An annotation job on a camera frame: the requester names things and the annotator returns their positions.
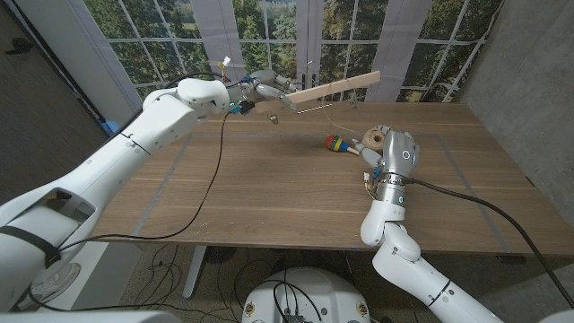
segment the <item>window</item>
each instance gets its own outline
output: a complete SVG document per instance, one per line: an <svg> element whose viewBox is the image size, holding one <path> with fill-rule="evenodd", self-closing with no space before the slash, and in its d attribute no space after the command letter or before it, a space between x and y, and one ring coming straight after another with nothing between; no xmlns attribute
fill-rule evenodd
<svg viewBox="0 0 574 323"><path fill-rule="evenodd" d="M248 74L273 69L296 79L295 3L296 0L233 0Z"/></svg>
<svg viewBox="0 0 574 323"><path fill-rule="evenodd" d="M142 99L179 75L210 70L188 1L85 3Z"/></svg>
<svg viewBox="0 0 574 323"><path fill-rule="evenodd" d="M320 83L370 72L387 4L380 0L325 0ZM355 90L358 100L364 100L367 90ZM326 100L347 100L351 92Z"/></svg>
<svg viewBox="0 0 574 323"><path fill-rule="evenodd" d="M484 44L500 3L434 0L397 101L451 101Z"/></svg>

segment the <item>gray wall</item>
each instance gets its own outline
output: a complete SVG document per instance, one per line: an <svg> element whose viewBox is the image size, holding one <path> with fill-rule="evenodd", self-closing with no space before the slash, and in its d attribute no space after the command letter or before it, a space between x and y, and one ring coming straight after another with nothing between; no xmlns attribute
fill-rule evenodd
<svg viewBox="0 0 574 323"><path fill-rule="evenodd" d="M26 39L0 5L0 205L66 174L107 139L38 48L4 53L15 37Z"/></svg>
<svg viewBox="0 0 574 323"><path fill-rule="evenodd" d="M573 22L574 1L507 0L456 97L572 227Z"/></svg>

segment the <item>wooden table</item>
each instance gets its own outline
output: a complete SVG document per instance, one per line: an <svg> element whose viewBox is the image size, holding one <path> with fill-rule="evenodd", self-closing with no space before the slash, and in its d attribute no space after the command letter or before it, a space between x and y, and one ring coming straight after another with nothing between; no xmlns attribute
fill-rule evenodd
<svg viewBox="0 0 574 323"><path fill-rule="evenodd" d="M300 104L300 109L318 102ZM204 245L368 249L361 222L371 198L361 158L334 153L329 134L345 141L375 125L409 131L421 146L412 176L476 195L521 223L545 255L574 255L574 230L556 214L473 113L461 104L348 103L304 114L231 115L222 164L203 209L183 233L167 239ZM195 214L215 171L223 116L214 116L154 155L102 216L94 235L158 236ZM531 254L499 215L472 202L411 185L405 195L409 234L427 252Z"/></svg>

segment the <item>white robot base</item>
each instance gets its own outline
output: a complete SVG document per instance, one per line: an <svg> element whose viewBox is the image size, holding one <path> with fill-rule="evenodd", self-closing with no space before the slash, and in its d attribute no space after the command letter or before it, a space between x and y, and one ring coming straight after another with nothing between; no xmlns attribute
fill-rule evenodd
<svg viewBox="0 0 574 323"><path fill-rule="evenodd" d="M245 301L241 322L283 322L274 293L289 323L370 322L367 303L356 288L338 275L311 267L287 269L267 278Z"/></svg>

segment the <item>colorful toy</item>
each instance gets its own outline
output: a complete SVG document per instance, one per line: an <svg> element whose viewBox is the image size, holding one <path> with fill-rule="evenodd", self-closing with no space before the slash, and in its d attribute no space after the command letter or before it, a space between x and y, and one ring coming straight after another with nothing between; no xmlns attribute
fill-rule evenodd
<svg viewBox="0 0 574 323"><path fill-rule="evenodd" d="M330 135L329 137L326 138L325 143L326 143L326 147L329 148L329 150L332 150L334 152L338 152L338 153L339 152L349 152L349 153L354 153L357 156L359 155L358 151L349 147L349 145L343 141L343 138L341 138L338 135Z"/></svg>

